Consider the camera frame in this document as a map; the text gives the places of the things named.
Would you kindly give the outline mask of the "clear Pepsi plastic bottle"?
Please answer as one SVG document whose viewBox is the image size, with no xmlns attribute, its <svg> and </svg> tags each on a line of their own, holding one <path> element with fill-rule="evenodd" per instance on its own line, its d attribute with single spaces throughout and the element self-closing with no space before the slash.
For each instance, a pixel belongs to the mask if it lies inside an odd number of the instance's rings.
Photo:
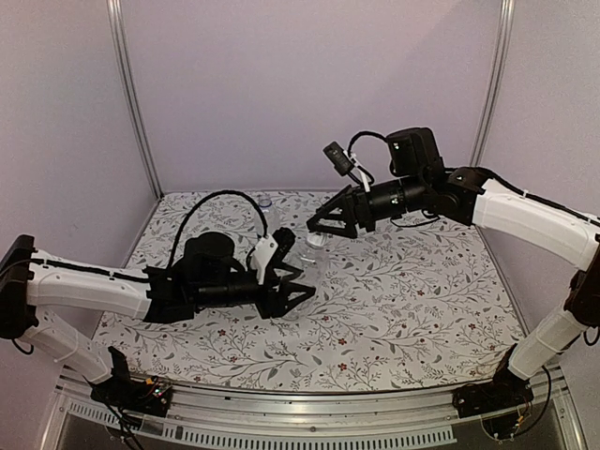
<svg viewBox="0 0 600 450">
<path fill-rule="evenodd" d="M 257 204 L 266 219 L 270 233 L 275 232 L 280 227 L 280 215 L 272 197 L 263 193 L 258 197 Z"/>
</svg>

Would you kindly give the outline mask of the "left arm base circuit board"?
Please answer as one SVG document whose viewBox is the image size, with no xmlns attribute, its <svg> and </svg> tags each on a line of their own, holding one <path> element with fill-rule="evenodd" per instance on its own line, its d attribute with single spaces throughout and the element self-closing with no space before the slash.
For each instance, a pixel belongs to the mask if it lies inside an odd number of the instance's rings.
<svg viewBox="0 0 600 450">
<path fill-rule="evenodd" d="M 133 380 L 125 355 L 113 346 L 108 351 L 112 357 L 111 377 L 90 384 L 91 399 L 125 411 L 166 417 L 173 398 L 172 384 L 158 376 L 144 381 Z"/>
</svg>

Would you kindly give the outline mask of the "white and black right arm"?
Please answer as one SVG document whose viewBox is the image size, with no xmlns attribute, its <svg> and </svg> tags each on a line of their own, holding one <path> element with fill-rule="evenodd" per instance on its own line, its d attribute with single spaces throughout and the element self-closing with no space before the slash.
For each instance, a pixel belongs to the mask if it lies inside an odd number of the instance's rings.
<svg viewBox="0 0 600 450">
<path fill-rule="evenodd" d="M 433 132 L 413 127 L 383 137 L 394 180 L 345 187 L 307 221 L 312 233 L 354 238 L 377 221 L 426 211 L 465 226 L 512 235 L 543 248 L 577 269 L 570 293 L 516 344 L 485 389 L 485 401 L 505 408 L 521 383 L 599 324 L 599 220 L 514 187 L 481 167 L 447 168 Z"/>
</svg>

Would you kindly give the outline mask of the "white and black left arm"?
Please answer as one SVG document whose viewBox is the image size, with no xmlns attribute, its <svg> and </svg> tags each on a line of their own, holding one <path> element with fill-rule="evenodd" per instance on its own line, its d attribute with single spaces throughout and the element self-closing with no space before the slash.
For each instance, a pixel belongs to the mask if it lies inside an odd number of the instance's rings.
<svg viewBox="0 0 600 450">
<path fill-rule="evenodd" d="M 205 232 L 188 239 L 183 256 L 168 267 L 126 270 L 55 257 L 21 234 L 1 260 L 1 337 L 30 343 L 129 407 L 140 389 L 128 377 L 126 357 L 99 348 L 52 308 L 170 324 L 191 320 L 203 308 L 252 305 L 264 319 L 281 318 L 316 292 L 299 282 L 301 269 L 285 261 L 294 242 L 293 232 L 280 228 L 260 238 L 241 263 L 229 236 Z"/>
</svg>

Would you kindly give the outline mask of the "floral patterned table mat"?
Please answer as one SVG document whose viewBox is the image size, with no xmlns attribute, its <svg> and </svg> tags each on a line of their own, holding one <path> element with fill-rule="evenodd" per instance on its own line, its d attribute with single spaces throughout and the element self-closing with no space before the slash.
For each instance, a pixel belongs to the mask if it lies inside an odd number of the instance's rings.
<svg viewBox="0 0 600 450">
<path fill-rule="evenodd" d="M 489 377 L 523 331 L 477 231 L 420 213 L 357 239 L 327 238 L 329 266 L 298 321 L 255 307 L 175 324 L 107 313 L 94 339 L 132 371 L 259 390 L 383 391 Z"/>
</svg>

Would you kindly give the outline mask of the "aluminium front frame rail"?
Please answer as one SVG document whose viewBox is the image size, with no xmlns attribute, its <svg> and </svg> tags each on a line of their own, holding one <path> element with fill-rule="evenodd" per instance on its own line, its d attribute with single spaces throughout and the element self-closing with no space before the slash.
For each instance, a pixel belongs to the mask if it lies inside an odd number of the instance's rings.
<svg viewBox="0 0 600 450">
<path fill-rule="evenodd" d="M 450 386 L 364 393 L 297 394 L 176 383 L 163 417 L 134 415 L 125 438 L 116 417 L 90 398 L 83 379 L 61 373 L 42 430 L 44 449 L 587 449 L 561 369 L 531 383 L 524 434 L 502 438 L 489 425 L 505 409 L 462 417 Z"/>
</svg>

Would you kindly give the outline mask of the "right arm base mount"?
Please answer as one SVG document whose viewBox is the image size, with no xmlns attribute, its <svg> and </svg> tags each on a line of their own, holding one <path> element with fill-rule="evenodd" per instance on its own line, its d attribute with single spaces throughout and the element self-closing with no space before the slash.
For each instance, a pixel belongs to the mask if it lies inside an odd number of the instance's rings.
<svg viewBox="0 0 600 450">
<path fill-rule="evenodd" d="M 498 441 L 515 438 L 531 411 L 533 390 L 509 370 L 513 345 L 502 357 L 488 382 L 467 383 L 452 391 L 452 405 L 459 418 L 490 414 L 482 422 L 486 434 Z"/>
</svg>

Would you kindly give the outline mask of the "aluminium corner post right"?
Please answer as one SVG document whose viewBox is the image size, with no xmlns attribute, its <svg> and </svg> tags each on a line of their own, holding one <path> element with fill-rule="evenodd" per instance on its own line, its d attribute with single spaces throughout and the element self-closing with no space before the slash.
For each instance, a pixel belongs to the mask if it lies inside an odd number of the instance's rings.
<svg viewBox="0 0 600 450">
<path fill-rule="evenodd" d="M 515 16 L 515 5 L 515 0 L 502 0 L 500 3 L 498 32 L 494 44 L 494 52 L 492 55 L 485 102 L 475 133 L 470 158 L 471 166 L 479 165 L 485 154 L 486 144 L 488 141 L 489 132 L 491 131 L 498 98 L 501 92 L 503 74 L 510 49 L 510 41 Z"/>
</svg>

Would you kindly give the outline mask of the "aluminium corner post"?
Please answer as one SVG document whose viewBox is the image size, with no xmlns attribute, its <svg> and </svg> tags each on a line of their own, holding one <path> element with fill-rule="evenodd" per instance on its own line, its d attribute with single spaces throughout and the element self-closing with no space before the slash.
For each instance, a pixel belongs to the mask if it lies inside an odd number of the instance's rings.
<svg viewBox="0 0 600 450">
<path fill-rule="evenodd" d="M 486 144 L 488 141 L 489 132 L 491 131 L 498 98 L 501 92 L 503 74 L 510 49 L 510 41 L 515 16 L 515 5 L 515 0 L 502 0 L 500 3 L 498 32 L 494 44 L 494 52 L 492 55 L 485 102 L 475 133 L 470 158 L 471 166 L 479 165 L 485 154 Z"/>
<path fill-rule="evenodd" d="M 129 50 L 122 1 L 107 0 L 107 12 L 112 35 L 116 65 L 121 79 L 127 113 L 132 126 L 133 136 L 140 153 L 142 168 L 154 198 L 164 197 L 164 191 L 158 176 L 158 169 L 147 135 L 143 112 L 137 93 Z"/>
</svg>

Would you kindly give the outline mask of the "aluminium corner post left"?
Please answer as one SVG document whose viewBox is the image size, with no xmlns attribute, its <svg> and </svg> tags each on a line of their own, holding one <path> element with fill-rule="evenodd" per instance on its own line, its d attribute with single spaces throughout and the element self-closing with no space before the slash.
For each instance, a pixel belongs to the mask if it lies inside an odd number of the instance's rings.
<svg viewBox="0 0 600 450">
<path fill-rule="evenodd" d="M 121 79 L 127 113 L 132 126 L 133 136 L 140 153 L 142 168 L 154 198 L 164 197 L 164 191 L 158 176 L 158 169 L 147 135 L 143 112 L 137 93 L 129 50 L 122 1 L 107 0 L 107 12 L 112 35 L 116 65 Z"/>
</svg>

